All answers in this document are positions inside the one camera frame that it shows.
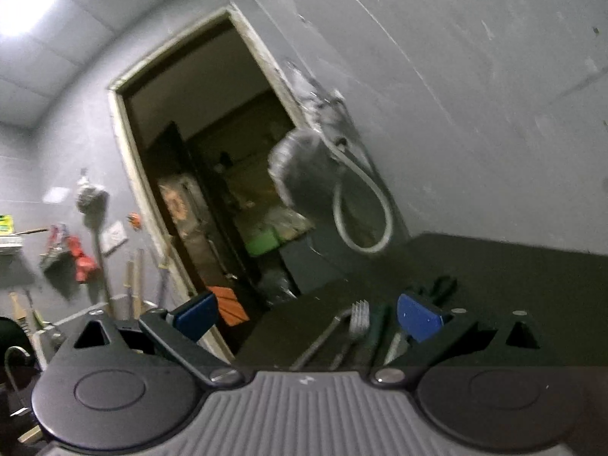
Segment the wooden chopstick purple band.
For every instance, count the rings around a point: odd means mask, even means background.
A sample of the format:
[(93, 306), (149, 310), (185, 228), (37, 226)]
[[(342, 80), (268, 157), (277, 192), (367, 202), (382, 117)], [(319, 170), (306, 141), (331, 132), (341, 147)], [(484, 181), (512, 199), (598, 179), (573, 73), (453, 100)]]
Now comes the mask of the wooden chopstick purple band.
[(135, 319), (142, 312), (143, 257), (143, 249), (138, 248), (133, 260), (133, 315)]

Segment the silver fork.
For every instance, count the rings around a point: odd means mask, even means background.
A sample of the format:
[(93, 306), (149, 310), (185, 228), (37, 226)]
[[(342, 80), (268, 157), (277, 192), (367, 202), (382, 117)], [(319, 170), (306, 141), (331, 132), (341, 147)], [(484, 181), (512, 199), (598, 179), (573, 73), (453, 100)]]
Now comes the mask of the silver fork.
[(370, 327), (370, 304), (368, 301), (357, 301), (352, 305), (347, 337), (339, 352), (330, 364), (330, 371), (334, 372), (342, 363), (352, 347), (361, 341)]

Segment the silver spoon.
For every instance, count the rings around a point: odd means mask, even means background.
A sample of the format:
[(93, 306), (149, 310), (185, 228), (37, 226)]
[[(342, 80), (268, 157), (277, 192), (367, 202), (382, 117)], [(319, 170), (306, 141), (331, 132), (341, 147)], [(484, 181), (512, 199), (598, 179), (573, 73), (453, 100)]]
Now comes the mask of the silver spoon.
[(300, 372), (304, 366), (313, 359), (314, 356), (320, 351), (320, 348), (326, 344), (331, 334), (336, 331), (337, 327), (342, 324), (342, 321), (352, 315), (352, 309), (347, 308), (339, 312), (333, 317), (330, 324), (323, 330), (323, 332), (310, 344), (310, 346), (296, 359), (296, 361), (290, 366), (291, 372)]

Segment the wooden chopstick plain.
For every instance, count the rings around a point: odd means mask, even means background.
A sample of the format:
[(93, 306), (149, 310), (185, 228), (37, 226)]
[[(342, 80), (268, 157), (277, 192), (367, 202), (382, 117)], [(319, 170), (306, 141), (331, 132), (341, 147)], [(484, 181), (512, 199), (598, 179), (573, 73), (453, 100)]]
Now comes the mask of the wooden chopstick plain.
[(130, 319), (133, 319), (135, 317), (134, 302), (133, 302), (133, 271), (134, 271), (134, 261), (127, 260), (126, 261), (125, 280), (123, 281), (123, 287), (125, 288), (125, 294), (126, 294), (126, 298), (127, 298), (128, 317)]

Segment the metal spatula black handle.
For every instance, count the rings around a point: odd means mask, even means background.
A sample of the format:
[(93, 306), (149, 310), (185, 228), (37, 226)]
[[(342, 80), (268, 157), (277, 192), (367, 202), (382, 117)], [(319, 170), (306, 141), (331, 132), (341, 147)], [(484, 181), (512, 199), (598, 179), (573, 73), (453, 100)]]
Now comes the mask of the metal spatula black handle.
[(92, 232), (92, 234), (93, 234), (93, 246), (94, 246), (95, 256), (96, 256), (97, 264), (99, 266), (99, 272), (100, 272), (100, 277), (101, 277), (101, 282), (102, 282), (103, 298), (104, 298), (104, 301), (107, 302), (107, 314), (111, 318), (114, 318), (116, 316), (116, 312), (114, 312), (113, 301), (112, 301), (112, 296), (111, 296), (111, 288), (109, 286), (109, 282), (108, 282), (107, 276), (106, 276), (104, 257), (103, 257), (103, 253), (101, 250), (100, 234), (97, 230), (94, 230)]

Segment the table knife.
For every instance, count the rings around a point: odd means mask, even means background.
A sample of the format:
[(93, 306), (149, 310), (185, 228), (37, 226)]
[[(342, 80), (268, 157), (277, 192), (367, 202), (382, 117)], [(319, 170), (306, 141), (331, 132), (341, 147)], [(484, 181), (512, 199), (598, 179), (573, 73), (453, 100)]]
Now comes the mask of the table knife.
[(370, 312), (370, 326), (368, 332), (359, 346), (356, 347), (355, 356), (352, 364), (357, 371), (366, 375), (371, 369), (379, 345), (382, 341), (383, 331), (385, 330), (385, 318), (388, 314), (388, 306), (385, 304), (375, 305)]

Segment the red plastic bag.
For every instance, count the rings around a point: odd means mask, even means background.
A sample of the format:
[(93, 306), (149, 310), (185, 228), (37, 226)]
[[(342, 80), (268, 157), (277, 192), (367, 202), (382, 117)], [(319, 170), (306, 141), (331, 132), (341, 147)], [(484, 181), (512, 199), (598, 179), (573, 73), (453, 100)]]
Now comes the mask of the red plastic bag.
[(77, 236), (69, 236), (66, 242), (74, 262), (76, 282), (79, 284), (88, 283), (99, 272), (96, 260), (84, 252), (81, 239)]

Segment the green box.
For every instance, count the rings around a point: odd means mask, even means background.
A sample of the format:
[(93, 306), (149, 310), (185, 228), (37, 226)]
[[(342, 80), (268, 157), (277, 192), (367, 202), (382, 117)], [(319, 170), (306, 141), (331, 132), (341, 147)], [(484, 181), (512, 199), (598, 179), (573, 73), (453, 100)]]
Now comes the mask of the green box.
[(265, 253), (275, 250), (281, 245), (281, 241), (274, 228), (266, 228), (257, 232), (246, 243), (245, 248), (251, 257), (259, 257)]

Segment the sink faucet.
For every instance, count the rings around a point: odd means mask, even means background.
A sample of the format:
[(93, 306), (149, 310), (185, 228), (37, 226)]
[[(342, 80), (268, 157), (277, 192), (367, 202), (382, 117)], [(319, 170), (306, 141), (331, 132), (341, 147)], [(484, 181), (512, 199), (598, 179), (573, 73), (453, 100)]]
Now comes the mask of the sink faucet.
[(9, 347), (4, 355), (4, 373), (14, 390), (25, 388), (33, 376), (30, 353), (21, 346)]

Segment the grey plastic bag hanging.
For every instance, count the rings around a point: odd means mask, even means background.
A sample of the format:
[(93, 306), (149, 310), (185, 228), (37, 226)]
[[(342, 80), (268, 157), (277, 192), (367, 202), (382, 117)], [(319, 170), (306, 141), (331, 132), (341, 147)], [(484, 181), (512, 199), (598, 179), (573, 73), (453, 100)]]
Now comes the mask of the grey plastic bag hanging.
[(268, 155), (268, 173), (281, 201), (301, 214), (326, 211), (338, 180), (338, 164), (320, 134), (293, 129)]

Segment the black handled scissors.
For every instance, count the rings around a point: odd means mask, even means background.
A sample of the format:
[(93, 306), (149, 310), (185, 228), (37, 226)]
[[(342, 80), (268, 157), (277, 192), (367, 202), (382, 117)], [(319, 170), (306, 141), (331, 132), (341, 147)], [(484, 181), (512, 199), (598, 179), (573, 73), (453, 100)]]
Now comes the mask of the black handled scissors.
[(397, 300), (396, 317), (399, 331), (385, 354), (386, 366), (408, 349), (437, 334), (450, 320), (444, 311), (459, 288), (459, 281), (448, 275), (440, 276), (430, 286), (409, 286)]

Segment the white wall switch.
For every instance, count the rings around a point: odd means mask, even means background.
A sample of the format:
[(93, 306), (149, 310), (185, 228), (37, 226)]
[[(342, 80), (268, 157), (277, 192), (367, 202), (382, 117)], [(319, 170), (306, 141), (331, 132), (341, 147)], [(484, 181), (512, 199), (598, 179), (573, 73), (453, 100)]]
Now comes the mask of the white wall switch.
[(122, 221), (114, 221), (101, 232), (100, 248), (103, 255), (109, 255), (128, 241)]

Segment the orange wall plug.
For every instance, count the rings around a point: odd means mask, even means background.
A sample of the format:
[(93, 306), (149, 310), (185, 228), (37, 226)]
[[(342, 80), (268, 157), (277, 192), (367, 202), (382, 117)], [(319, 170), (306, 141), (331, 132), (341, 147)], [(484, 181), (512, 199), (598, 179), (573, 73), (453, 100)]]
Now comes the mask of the orange wall plug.
[(138, 213), (130, 212), (127, 216), (127, 221), (133, 231), (140, 232), (142, 230), (142, 220)]

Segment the wall rack shelf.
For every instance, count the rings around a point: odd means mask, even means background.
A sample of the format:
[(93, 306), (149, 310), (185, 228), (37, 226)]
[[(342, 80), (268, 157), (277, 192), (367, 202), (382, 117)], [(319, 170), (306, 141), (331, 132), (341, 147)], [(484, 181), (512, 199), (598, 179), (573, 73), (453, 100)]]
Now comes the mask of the wall rack shelf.
[(68, 238), (69, 232), (65, 223), (51, 226), (48, 232), (46, 248), (40, 256), (39, 267), (43, 273), (58, 267), (68, 257), (71, 257)]

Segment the door frame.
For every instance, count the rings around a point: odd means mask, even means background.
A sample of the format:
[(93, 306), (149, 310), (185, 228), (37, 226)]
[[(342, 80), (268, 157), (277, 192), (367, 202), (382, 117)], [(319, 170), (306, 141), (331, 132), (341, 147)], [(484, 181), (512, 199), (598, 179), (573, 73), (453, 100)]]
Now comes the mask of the door frame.
[[(143, 279), (154, 305), (165, 238), (173, 237), (164, 308), (206, 291), (220, 317), (203, 342), (242, 357), (270, 341), (265, 326), (301, 294), (285, 251), (309, 234), (285, 206), (268, 155), (300, 126), (268, 48), (235, 6), (191, 25), (111, 86), (113, 129), (158, 274)], [(250, 256), (245, 243), (274, 228), (281, 245)]]

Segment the hanging grey bag on wall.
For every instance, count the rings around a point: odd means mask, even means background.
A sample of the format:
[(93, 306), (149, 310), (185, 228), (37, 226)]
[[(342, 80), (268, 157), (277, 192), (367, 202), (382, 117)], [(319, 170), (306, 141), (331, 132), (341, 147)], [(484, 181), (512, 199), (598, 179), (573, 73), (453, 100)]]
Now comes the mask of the hanging grey bag on wall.
[(92, 183), (86, 168), (81, 169), (77, 180), (75, 204), (81, 214), (88, 214), (108, 197), (106, 188), (101, 184)]

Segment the white upper wall rack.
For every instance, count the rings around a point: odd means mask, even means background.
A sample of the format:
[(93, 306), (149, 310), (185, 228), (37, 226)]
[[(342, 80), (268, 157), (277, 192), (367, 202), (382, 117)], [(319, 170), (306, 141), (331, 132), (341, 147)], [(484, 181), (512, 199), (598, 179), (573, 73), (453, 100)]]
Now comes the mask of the white upper wall rack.
[(0, 216), (0, 254), (15, 255), (23, 249), (23, 238), (14, 230), (10, 215)]

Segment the wall faucet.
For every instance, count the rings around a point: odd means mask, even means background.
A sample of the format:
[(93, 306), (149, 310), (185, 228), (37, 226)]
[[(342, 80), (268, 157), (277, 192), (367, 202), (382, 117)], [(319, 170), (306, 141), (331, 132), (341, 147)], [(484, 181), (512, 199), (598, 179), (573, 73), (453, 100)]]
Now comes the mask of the wall faucet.
[(344, 98), (338, 92), (308, 90), (295, 91), (294, 95), (309, 126), (321, 129), (347, 122), (347, 108)]

